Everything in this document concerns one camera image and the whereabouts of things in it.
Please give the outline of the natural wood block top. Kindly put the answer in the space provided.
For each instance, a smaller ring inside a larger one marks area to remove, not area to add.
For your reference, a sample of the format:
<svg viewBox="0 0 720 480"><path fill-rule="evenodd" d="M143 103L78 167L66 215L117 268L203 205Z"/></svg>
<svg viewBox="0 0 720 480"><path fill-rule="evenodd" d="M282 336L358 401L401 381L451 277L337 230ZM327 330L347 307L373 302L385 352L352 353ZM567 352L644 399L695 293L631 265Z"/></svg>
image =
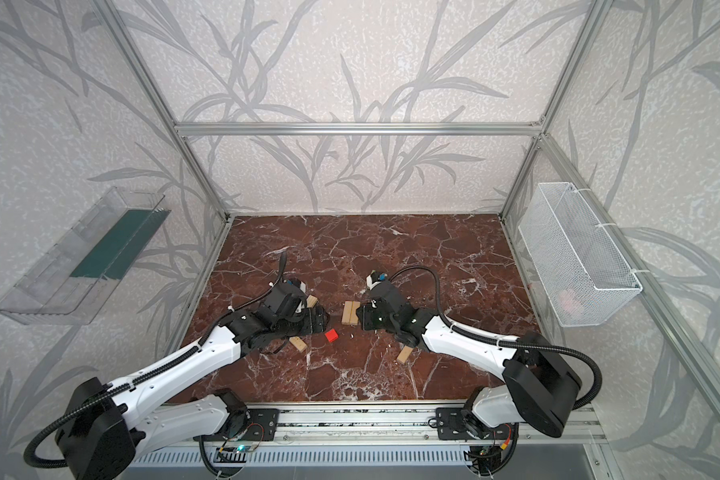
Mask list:
<svg viewBox="0 0 720 480"><path fill-rule="evenodd" d="M355 325L357 323L357 320L355 318L355 310L356 306L354 301L346 301L344 303L341 319L341 323L343 325Z"/></svg>

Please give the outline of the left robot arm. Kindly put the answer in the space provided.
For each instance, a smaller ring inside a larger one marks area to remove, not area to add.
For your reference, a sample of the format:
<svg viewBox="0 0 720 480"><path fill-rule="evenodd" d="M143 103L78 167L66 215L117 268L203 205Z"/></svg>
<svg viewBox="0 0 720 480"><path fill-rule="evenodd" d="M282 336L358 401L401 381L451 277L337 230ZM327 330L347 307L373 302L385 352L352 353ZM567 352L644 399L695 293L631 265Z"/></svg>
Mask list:
<svg viewBox="0 0 720 480"><path fill-rule="evenodd" d="M223 314L180 350L107 384L91 378L73 392L65 413L23 452L36 469L67 468L76 479L114 479L133 460L190 437L215 435L242 410L230 392L187 407L164 403L196 381L275 340L322 334L329 315L309 305L306 286L277 280L264 294Z"/></svg>

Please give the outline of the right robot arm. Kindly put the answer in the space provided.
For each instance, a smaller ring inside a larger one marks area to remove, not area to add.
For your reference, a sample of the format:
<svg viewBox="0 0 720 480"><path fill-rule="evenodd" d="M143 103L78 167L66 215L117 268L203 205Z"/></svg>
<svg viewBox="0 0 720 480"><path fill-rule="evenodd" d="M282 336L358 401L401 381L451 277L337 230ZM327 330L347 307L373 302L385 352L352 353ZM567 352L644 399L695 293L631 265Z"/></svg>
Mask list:
<svg viewBox="0 0 720 480"><path fill-rule="evenodd" d="M367 287L369 301L357 309L363 329L385 330L409 350L457 358L503 382L476 388L462 407L464 427L473 438L516 423L559 438L571 412L602 388L602 372L592 358L534 331L499 335L455 322L436 309L415 308L384 274L369 275Z"/></svg>

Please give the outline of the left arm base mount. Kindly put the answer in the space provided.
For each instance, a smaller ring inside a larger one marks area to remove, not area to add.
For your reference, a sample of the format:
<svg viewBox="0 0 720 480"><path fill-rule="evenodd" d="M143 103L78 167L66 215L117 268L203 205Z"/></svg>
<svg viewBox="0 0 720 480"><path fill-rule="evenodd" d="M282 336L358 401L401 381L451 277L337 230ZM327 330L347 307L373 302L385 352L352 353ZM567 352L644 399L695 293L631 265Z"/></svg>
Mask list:
<svg viewBox="0 0 720 480"><path fill-rule="evenodd" d="M244 413L234 413L218 434L222 439L234 441L273 441L280 410L276 408L253 408Z"/></svg>

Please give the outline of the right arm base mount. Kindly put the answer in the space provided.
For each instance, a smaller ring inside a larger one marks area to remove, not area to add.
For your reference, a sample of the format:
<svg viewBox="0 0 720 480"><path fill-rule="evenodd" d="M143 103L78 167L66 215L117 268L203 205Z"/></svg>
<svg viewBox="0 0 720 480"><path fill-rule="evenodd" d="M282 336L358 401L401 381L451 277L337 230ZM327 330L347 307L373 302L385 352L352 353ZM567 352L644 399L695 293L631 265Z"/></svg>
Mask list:
<svg viewBox="0 0 720 480"><path fill-rule="evenodd" d="M515 436L514 424L488 427L461 407L440 407L427 420L437 431L439 440L487 440L511 443Z"/></svg>

